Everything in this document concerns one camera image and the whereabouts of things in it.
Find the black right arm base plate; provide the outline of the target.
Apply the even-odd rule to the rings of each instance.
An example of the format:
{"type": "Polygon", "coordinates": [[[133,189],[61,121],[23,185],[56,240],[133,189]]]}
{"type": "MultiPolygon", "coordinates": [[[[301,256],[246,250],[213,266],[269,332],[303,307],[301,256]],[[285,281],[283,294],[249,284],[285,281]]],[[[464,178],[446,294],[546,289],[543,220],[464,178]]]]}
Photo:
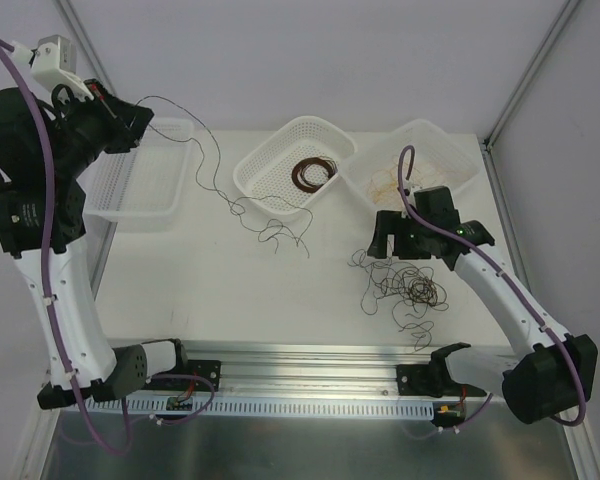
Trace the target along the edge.
{"type": "Polygon", "coordinates": [[[486,397],[487,393],[471,385],[452,380],[446,370],[431,364],[399,364],[396,366],[396,382],[400,396],[424,396],[430,398],[486,397]]]}

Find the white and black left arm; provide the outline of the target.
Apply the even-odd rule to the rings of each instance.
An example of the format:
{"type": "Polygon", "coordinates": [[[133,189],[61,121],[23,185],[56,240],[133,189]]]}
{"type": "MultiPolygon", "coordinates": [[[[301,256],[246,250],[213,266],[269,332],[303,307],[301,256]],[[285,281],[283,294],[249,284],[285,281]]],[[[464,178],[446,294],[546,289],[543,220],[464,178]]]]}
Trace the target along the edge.
{"type": "Polygon", "coordinates": [[[181,341],[115,348],[101,327],[78,179],[101,154],[136,148],[154,114],[97,81],[90,88],[92,97],[81,100],[57,86],[49,101],[0,90],[0,244],[28,284],[43,327],[51,365],[37,396],[44,410],[120,400],[154,376],[179,389],[190,377],[181,341]]]}

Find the brown yellow wire ball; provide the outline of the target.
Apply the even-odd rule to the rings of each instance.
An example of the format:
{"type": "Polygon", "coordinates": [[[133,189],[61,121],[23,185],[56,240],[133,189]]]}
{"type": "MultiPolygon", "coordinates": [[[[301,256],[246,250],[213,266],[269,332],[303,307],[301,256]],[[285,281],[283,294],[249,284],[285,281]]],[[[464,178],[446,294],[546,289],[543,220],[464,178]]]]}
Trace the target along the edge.
{"type": "Polygon", "coordinates": [[[364,249],[356,250],[347,265],[365,273],[366,287],[359,302],[365,315],[375,316],[382,305],[387,305],[397,332],[409,335],[408,345],[414,352],[431,345],[435,321],[428,315],[449,309],[448,293],[435,280],[432,267],[375,259],[364,249]]]}

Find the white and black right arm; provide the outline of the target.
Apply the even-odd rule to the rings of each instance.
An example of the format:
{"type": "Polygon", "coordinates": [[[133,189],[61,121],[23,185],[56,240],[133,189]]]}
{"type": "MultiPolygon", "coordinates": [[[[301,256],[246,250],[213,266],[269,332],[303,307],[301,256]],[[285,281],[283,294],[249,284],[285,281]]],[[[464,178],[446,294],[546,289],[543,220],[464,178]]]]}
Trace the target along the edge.
{"type": "Polygon", "coordinates": [[[583,423],[591,398],[598,349],[557,322],[508,270],[496,242],[477,220],[462,221],[451,192],[433,187],[415,193],[404,212],[380,210],[367,250],[375,259],[444,262],[495,319],[513,361],[457,342],[435,350],[410,380],[422,395],[442,397],[467,385],[503,398],[524,424],[550,418],[583,423]]]}

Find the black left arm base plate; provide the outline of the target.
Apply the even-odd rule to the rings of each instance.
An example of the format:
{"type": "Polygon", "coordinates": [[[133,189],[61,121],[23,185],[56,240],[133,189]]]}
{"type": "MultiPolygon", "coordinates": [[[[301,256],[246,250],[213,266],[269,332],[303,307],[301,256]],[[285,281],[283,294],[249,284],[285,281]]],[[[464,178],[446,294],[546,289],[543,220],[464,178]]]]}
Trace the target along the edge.
{"type": "Polygon", "coordinates": [[[222,362],[220,360],[202,360],[202,359],[189,359],[184,366],[183,374],[187,375],[187,378],[181,380],[181,389],[187,390],[191,384],[194,385],[194,392],[210,392],[210,388],[204,382],[200,380],[192,380],[191,376],[198,376],[206,379],[212,384],[215,391],[219,390],[222,373],[222,362]]]}

